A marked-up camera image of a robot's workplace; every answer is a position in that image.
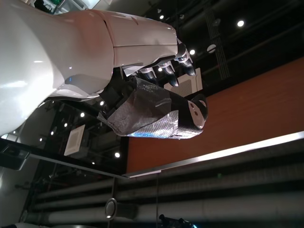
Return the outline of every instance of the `white robot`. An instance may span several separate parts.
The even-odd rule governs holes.
[[[165,23],[98,10],[54,16],[0,0],[0,135],[44,101],[101,96],[106,108],[98,119],[118,135],[191,138],[202,132],[206,101],[153,84],[152,67],[159,66],[178,86],[171,60],[195,75],[187,49]]]

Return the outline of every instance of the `pipe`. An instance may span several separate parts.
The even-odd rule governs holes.
[[[238,0],[220,0],[212,6],[212,10],[217,14],[220,14],[222,11],[227,10],[229,7],[233,8],[237,4],[239,4]],[[202,10],[201,13],[184,23],[180,27],[180,32],[183,34],[190,34],[197,31],[206,22],[205,16],[205,11]]]
[[[290,154],[290,153],[296,153],[301,152],[302,148],[304,147],[304,140],[298,140],[295,142],[287,143],[286,145],[275,145],[267,148],[261,148],[253,151],[248,151],[245,153],[235,154],[232,156],[227,156],[225,158],[219,158],[209,161],[202,161],[198,162],[196,164],[191,164],[187,166],[182,166],[181,163],[180,167],[171,168],[162,171],[159,174],[159,178],[169,178],[172,176],[177,175],[184,175],[189,174],[192,172],[199,172],[209,169],[214,169],[218,167],[224,167],[229,165],[235,165],[240,164],[244,162],[250,162],[250,161],[256,161],[260,159],[266,159],[271,157],[279,157],[282,155]],[[125,179],[125,180],[118,180],[118,183],[120,185],[124,184],[133,184],[139,181],[148,181],[148,180],[154,180],[156,178],[156,174],[152,175],[145,175],[137,178],[131,178],[131,179]],[[84,184],[84,185],[78,185],[66,189],[61,190],[55,190],[55,191],[49,191],[45,193],[41,193],[37,196],[37,199],[46,199],[51,197],[57,197],[62,195],[70,195],[74,193],[84,192],[84,191],[90,191],[90,190],[96,190],[96,189],[104,189],[104,188],[110,188],[113,184],[112,179],[103,180],[99,182]]]
[[[230,220],[302,219],[304,192],[263,194],[219,199],[204,199],[146,204],[139,206],[136,219],[116,218],[118,222],[155,222],[155,211],[170,218],[191,222]],[[29,213],[23,221],[38,224],[81,224],[106,222],[105,208],[88,208],[51,213]]]
[[[244,173],[225,175],[223,178],[204,178],[186,182],[177,182],[159,186],[158,196],[181,195],[185,193],[203,192],[208,190],[238,188],[267,183],[301,180],[304,177],[304,163],[248,171]],[[40,203],[34,209],[48,209],[105,203],[111,194],[94,195],[74,199]],[[155,187],[119,191],[116,198],[119,201],[155,197]]]

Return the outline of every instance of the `orange wall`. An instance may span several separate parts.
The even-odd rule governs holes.
[[[304,58],[207,99],[204,132],[192,139],[130,138],[127,173],[304,130]]]

